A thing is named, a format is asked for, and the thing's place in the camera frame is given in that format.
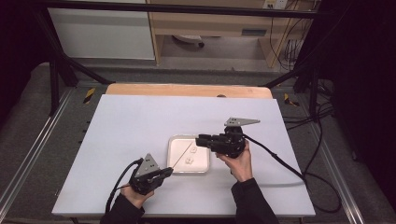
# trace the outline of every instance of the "white wall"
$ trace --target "white wall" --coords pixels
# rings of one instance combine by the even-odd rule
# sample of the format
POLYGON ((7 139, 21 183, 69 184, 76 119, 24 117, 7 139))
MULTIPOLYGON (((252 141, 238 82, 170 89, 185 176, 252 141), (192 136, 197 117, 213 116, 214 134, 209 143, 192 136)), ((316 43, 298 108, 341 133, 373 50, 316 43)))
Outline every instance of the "white wall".
POLYGON ((49 8, 49 14, 70 57, 154 60, 147 12, 49 8))

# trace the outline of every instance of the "hand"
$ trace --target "hand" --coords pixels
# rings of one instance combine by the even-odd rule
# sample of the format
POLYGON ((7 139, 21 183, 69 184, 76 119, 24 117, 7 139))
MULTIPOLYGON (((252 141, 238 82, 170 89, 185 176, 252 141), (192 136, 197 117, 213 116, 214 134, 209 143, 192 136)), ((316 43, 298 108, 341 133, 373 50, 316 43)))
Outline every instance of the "hand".
POLYGON ((140 209, 143 206, 143 203, 152 195, 154 195, 154 191, 148 193, 147 195, 141 195, 134 191, 129 184, 123 185, 120 193, 125 196, 125 198, 132 203, 136 208, 140 209))
POLYGON ((225 162, 230 167, 231 173, 239 182, 245 182, 253 178, 253 171, 251 169, 251 154, 248 140, 245 140, 244 151, 235 159, 226 155, 216 153, 216 156, 225 162))

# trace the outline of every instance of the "black sleeve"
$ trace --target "black sleeve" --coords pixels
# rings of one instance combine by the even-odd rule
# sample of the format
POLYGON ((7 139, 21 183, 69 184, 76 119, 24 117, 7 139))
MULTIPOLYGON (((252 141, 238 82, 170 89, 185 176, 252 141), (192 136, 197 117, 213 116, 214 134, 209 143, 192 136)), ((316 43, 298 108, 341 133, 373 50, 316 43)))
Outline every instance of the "black sleeve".
POLYGON ((265 201, 256 179, 237 182, 231 188, 231 192, 236 203, 236 223, 279 223, 270 205, 265 201))
POLYGON ((106 213, 100 220, 101 224, 131 223, 135 224, 145 214, 143 207, 136 208, 125 196, 120 194, 110 212, 106 213))

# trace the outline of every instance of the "plastic container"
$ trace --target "plastic container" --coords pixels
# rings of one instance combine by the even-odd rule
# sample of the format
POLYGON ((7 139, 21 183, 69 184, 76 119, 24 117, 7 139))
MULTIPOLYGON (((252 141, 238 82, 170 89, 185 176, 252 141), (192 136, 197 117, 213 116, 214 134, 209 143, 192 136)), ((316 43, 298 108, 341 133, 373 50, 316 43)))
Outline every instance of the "plastic container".
POLYGON ((203 174, 209 170, 209 148, 195 145, 198 135, 175 135, 169 139, 167 166, 174 174, 203 174))

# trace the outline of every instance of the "cable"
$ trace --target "cable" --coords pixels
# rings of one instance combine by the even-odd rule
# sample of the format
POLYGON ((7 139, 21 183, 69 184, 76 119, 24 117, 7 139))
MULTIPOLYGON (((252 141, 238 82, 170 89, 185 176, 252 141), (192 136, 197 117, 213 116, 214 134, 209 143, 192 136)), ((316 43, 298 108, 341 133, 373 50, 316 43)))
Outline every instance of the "cable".
POLYGON ((298 52, 299 48, 301 47, 302 43, 304 42, 305 35, 307 34, 308 27, 310 26, 312 20, 308 20, 308 19, 299 19, 299 20, 297 20, 297 22, 295 22, 293 24, 293 26, 291 26, 291 28, 289 29, 289 31, 286 34, 285 38, 287 38, 290 35, 291 31, 295 28, 295 26, 299 22, 301 22, 301 25, 302 25, 302 35, 300 37, 300 40, 296 40, 294 42, 294 47, 290 47, 290 50, 288 48, 288 46, 290 45, 290 40, 289 40, 287 48, 285 49, 285 56, 289 55, 289 60, 288 60, 289 63, 290 63, 290 59, 293 59, 294 61, 297 59, 297 56, 298 56, 297 52, 298 52))
POLYGON ((284 167, 286 167, 288 170, 292 171, 295 175, 297 175, 298 177, 300 177, 304 183, 306 184, 306 179, 304 178, 304 176, 302 174, 300 174, 298 171, 296 171, 294 168, 292 168, 291 166, 289 166, 287 163, 285 163, 284 161, 282 161, 282 159, 280 159, 274 152, 272 152, 268 147, 266 147, 265 145, 261 144, 260 142, 254 140, 253 138, 243 134, 243 136, 250 140, 251 142, 255 143, 256 145, 264 148, 276 161, 278 161, 280 164, 282 164, 284 167))
POLYGON ((291 7, 291 5, 293 5, 293 3, 294 3, 295 1, 297 1, 297 0, 291 1, 290 4, 289 4, 288 6, 285 7, 285 9, 288 9, 289 7, 291 7))
POLYGON ((317 178, 317 179, 323 181, 324 183, 326 183, 326 184, 327 184, 330 188, 332 188, 332 190, 335 192, 335 195, 336 195, 337 200, 338 200, 337 207, 334 208, 334 209, 331 209, 331 210, 324 209, 324 208, 318 206, 317 204, 312 203, 312 204, 314 205, 314 207, 316 207, 318 210, 320 210, 320 211, 322 211, 322 212, 325 212, 325 213, 337 213, 337 212, 341 209, 341 206, 342 206, 342 203, 341 203, 341 196, 340 196, 340 193, 338 193, 338 190, 332 185, 332 183, 330 183, 329 181, 325 180, 324 178, 322 178, 322 177, 319 176, 319 175, 314 175, 314 174, 308 173, 308 172, 305 173, 305 176, 307 176, 307 175, 311 175, 311 176, 313 176, 313 177, 315 177, 315 178, 317 178))
POLYGON ((272 52, 275 54, 275 57, 276 57, 277 61, 279 62, 279 65, 280 65, 283 69, 289 70, 288 68, 285 68, 285 67, 284 67, 284 66, 287 66, 287 65, 286 65, 286 64, 283 64, 283 63, 279 60, 279 57, 277 56, 277 54, 276 54, 276 52, 275 52, 275 50, 274 50, 274 47, 273 47, 273 45, 272 45, 272 30, 273 30, 273 27, 274 27, 274 17, 271 18, 270 47, 271 47, 272 52))
POLYGON ((337 28, 338 24, 341 22, 341 20, 345 17, 345 15, 347 14, 348 10, 352 7, 353 2, 355 0, 350 0, 349 1, 349 5, 346 7, 346 9, 343 11, 342 15, 340 16, 339 20, 335 23, 335 25, 330 29, 330 31, 317 43, 317 45, 310 50, 310 52, 300 61, 300 64, 303 64, 306 62, 306 60, 308 58, 310 58, 315 51, 317 51, 319 49, 319 47, 321 47, 323 45, 323 43, 327 40, 327 38, 329 38, 329 36, 334 32, 334 30, 337 28))
POLYGON ((328 116, 328 115, 330 115, 330 114, 332 113, 332 106, 322 109, 323 106, 328 105, 329 103, 330 103, 330 102, 326 102, 326 103, 320 105, 320 106, 318 107, 318 112, 317 112, 317 115, 316 115, 315 117, 307 117, 307 118, 305 118, 305 119, 301 119, 301 118, 291 118, 291 117, 286 117, 286 118, 288 118, 288 119, 301 119, 301 120, 297 120, 297 121, 295 121, 295 120, 289 121, 290 123, 298 123, 298 122, 301 122, 301 124, 299 124, 299 125, 297 125, 297 126, 294 126, 293 128, 299 127, 299 126, 301 126, 301 125, 303 125, 303 124, 306 124, 306 123, 308 123, 308 122, 311 122, 311 121, 313 121, 313 120, 316 120, 316 121, 318 122, 319 132, 320 132, 320 134, 319 134, 319 140, 318 140, 318 145, 317 145, 317 147, 315 148, 314 154, 312 155, 312 157, 311 157, 311 159, 309 160, 308 164, 305 166, 305 169, 304 169, 304 171, 302 172, 302 176, 304 177, 305 180, 306 180, 306 177, 307 177, 308 175, 313 176, 313 177, 315 177, 315 178, 321 180, 321 181, 324 182, 325 184, 327 184, 330 188, 332 188, 332 190, 334 191, 334 193, 335 193, 335 195, 336 195, 336 197, 337 197, 337 201, 338 201, 338 204, 337 204, 337 207, 336 207, 336 208, 334 208, 334 209, 324 209, 324 208, 318 206, 318 205, 315 204, 315 203, 312 203, 312 204, 314 205, 315 208, 317 208, 318 210, 320 210, 320 211, 322 211, 322 212, 325 212, 325 213, 336 213, 336 212, 338 212, 338 211, 341 209, 341 207, 342 207, 342 200, 341 200, 341 197, 340 197, 340 194, 339 194, 338 190, 335 188, 335 186, 334 186, 332 183, 330 183, 329 181, 325 180, 323 177, 308 172, 308 169, 310 168, 310 166, 311 166, 313 160, 314 160, 315 157, 318 155, 318 151, 319 151, 319 149, 320 149, 320 145, 321 145, 321 142, 322 142, 322 139, 323 139, 323 128, 322 128, 320 119, 322 119, 322 118, 324 118, 324 117, 326 117, 326 116, 328 116))
POLYGON ((125 174, 126 174, 126 173, 128 172, 128 170, 131 168, 131 166, 133 166, 133 165, 135 165, 135 164, 140 164, 140 163, 142 163, 142 162, 143 162, 143 158, 140 158, 140 159, 137 160, 137 161, 133 161, 133 162, 132 162, 131 164, 129 164, 129 165, 125 168, 125 170, 122 172, 122 174, 121 174, 119 180, 117 180, 116 185, 114 186, 113 190, 111 190, 110 196, 109 196, 108 199, 107 199, 107 203, 106 203, 106 213, 108 213, 108 212, 110 211, 110 205, 111 205, 111 202, 113 202, 113 198, 114 198, 114 195, 116 194, 117 189, 121 189, 121 188, 123 188, 123 187, 126 187, 126 186, 123 186, 123 187, 119 187, 119 188, 118 188, 119 183, 121 182, 121 180, 123 179, 123 177, 125 176, 125 174))

